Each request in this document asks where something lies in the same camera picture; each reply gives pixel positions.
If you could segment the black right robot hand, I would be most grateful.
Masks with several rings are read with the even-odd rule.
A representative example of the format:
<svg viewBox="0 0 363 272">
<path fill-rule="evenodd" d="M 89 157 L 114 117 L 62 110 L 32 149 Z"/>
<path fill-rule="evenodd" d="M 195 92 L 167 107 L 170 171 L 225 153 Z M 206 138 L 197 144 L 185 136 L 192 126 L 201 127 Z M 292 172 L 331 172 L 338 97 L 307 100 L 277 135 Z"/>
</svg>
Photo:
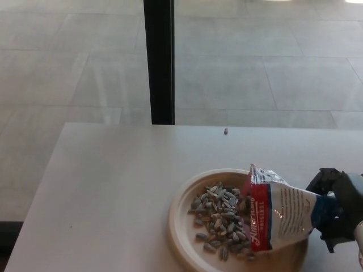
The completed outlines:
<svg viewBox="0 0 363 272">
<path fill-rule="evenodd" d="M 312 225 L 328 251 L 355 241 L 362 252 L 362 175 L 321 168 L 306 190 L 318 196 Z"/>
</svg>

